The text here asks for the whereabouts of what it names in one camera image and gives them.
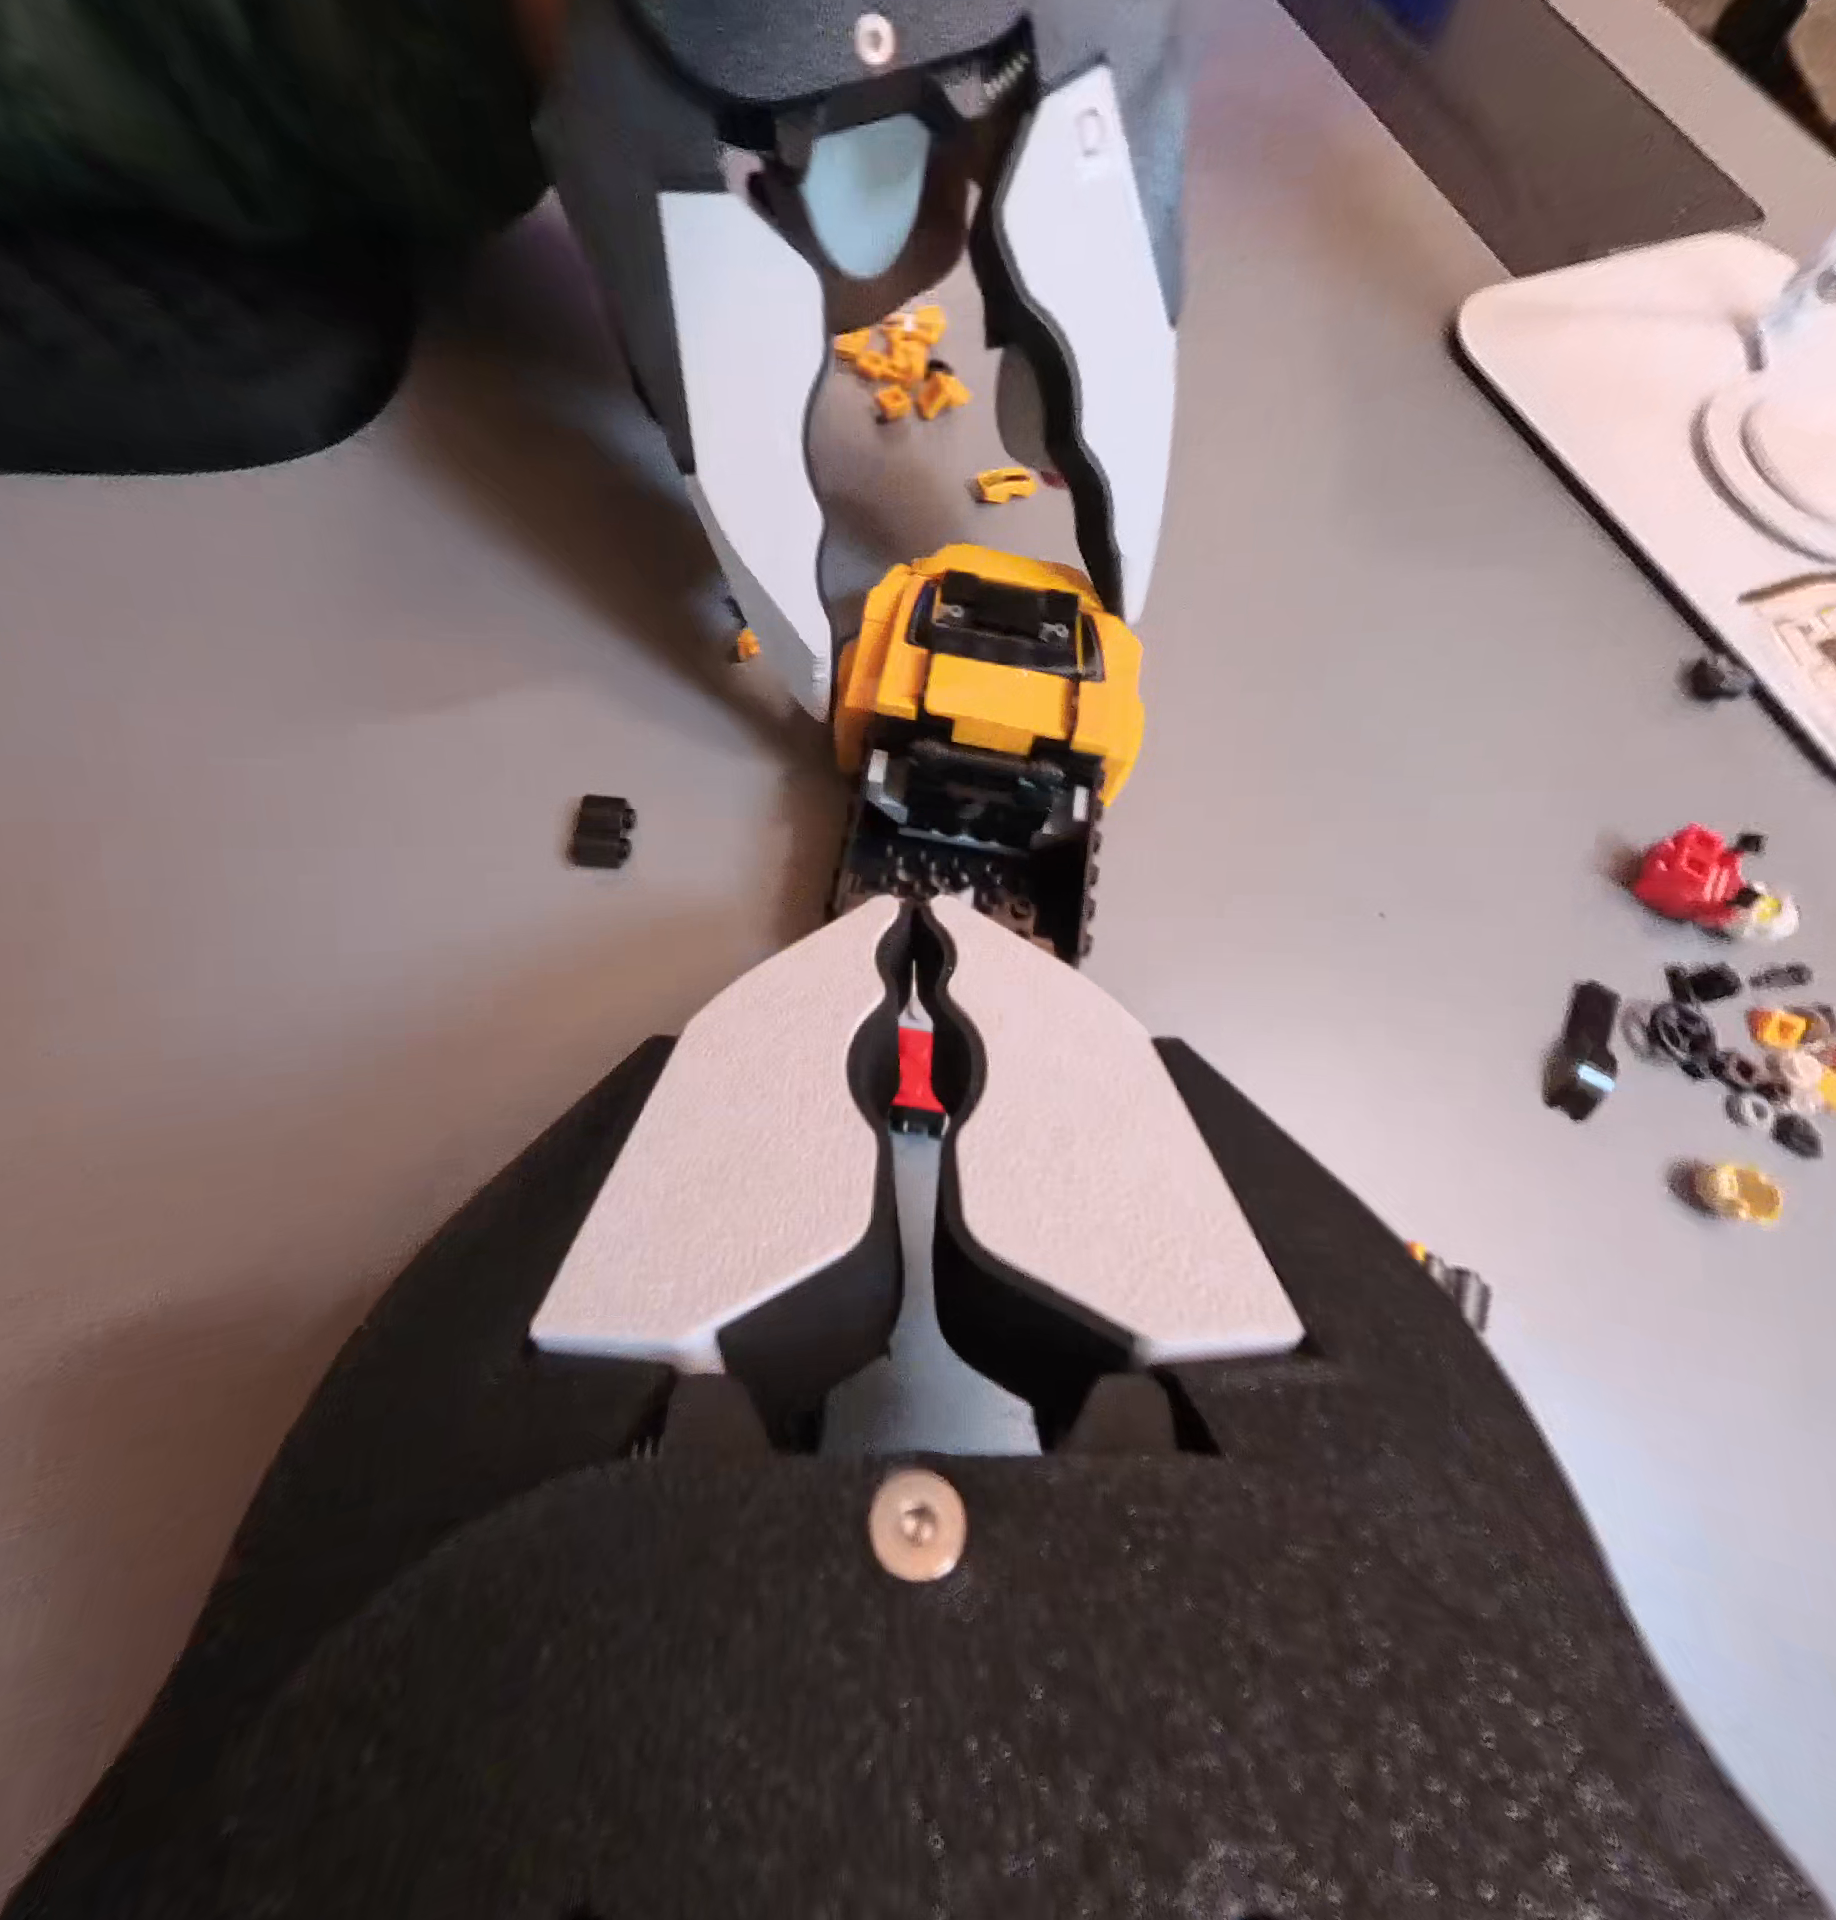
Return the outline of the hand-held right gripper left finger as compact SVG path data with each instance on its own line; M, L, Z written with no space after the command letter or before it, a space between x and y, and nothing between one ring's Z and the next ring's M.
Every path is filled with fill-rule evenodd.
M535 1309L541 1352L752 1373L733 1334L866 1250L886 1139L855 1067L899 1062L906 932L876 898L684 1023Z

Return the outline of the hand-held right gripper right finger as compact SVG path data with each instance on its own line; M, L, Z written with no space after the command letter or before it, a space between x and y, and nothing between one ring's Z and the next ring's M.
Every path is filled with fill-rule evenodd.
M968 904L931 908L934 1034L968 1250L1141 1363L1290 1353L1307 1329L1155 1035L1084 972Z

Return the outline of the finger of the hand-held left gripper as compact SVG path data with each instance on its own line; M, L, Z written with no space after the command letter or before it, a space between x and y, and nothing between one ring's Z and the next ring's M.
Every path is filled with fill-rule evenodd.
M825 288L733 191L663 191L659 223L691 502L763 659L825 721L834 637L821 583L826 516L811 469L811 415L830 355Z
M1090 581L1146 614L1178 407L1178 321L1110 66L1030 106L979 209L979 288L1011 460L1071 498Z

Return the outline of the orange lego pieces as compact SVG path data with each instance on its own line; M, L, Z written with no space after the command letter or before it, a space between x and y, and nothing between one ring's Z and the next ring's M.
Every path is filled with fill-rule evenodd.
M971 407L974 392L936 347L946 340L950 316L936 302L891 311L859 328L834 334L833 368L869 390L873 418L888 427L906 419L936 421ZM981 507L1005 507L1030 500L1046 485L1040 467L1017 460L979 467L968 482ZM763 641L744 622L739 601L729 600L739 620L729 658L749 663L763 658Z

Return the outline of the yellow black lego car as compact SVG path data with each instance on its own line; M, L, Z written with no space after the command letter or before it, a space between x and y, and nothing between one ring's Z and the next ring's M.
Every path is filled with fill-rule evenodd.
M1146 742L1145 646L1071 565L955 542L891 568L834 666L830 916L966 899L1068 966Z

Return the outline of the black orange lego subassembly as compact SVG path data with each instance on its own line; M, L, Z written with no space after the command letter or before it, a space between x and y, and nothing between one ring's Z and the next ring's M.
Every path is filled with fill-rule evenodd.
M1407 1250L1439 1292L1454 1303L1460 1317L1479 1335L1487 1335L1492 1309L1491 1284L1474 1267L1442 1258L1426 1242L1411 1239Z

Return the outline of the black lego arch piece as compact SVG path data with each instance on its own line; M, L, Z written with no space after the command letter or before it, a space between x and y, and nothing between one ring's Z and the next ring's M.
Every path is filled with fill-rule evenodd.
M1561 1034L1544 1067L1544 1104L1576 1123L1590 1120L1619 1089L1614 1049L1622 995L1597 977L1572 988Z

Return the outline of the tan round lego piece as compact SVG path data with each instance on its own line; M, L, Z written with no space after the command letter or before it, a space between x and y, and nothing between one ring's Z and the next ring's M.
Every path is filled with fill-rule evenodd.
M1755 1163L1687 1160L1673 1187L1701 1215L1735 1226L1775 1228L1786 1211L1782 1183Z

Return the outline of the red lego seat piece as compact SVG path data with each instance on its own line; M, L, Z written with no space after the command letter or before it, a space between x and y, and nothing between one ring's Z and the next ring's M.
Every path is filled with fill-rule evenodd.
M1763 831L1725 833L1687 823L1641 855L1631 893L1652 913L1733 943L1778 943L1800 928L1790 892L1764 883L1755 862L1768 850Z

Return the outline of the pile of small lego parts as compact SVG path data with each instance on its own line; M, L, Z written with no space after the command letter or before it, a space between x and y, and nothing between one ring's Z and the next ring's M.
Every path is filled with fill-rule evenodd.
M1737 1130L1822 1157L1836 1122L1836 1006L1814 995L1813 967L1669 963L1660 979L1660 991L1619 1003L1621 1052L1712 1089Z

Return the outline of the lego sticker sheet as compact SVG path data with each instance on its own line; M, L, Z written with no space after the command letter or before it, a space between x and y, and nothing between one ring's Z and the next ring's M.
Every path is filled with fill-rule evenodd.
M1755 589L1743 608L1794 663L1808 710L1836 742L1836 569Z

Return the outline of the white stand base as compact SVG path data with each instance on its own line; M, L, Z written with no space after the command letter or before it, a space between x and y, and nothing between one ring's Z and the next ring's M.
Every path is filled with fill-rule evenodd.
M1836 773L1807 682L1743 606L1836 569L1836 303L1755 369L1805 263L1714 232L1473 293L1454 346L1491 398L1711 646Z

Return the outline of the metal stand rod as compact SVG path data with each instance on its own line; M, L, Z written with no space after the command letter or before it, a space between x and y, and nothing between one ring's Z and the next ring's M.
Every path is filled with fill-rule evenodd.
M1746 350L1748 364L1757 371L1768 369L1775 352L1830 305L1836 305L1836 225L1813 255L1794 267L1777 297L1752 323Z

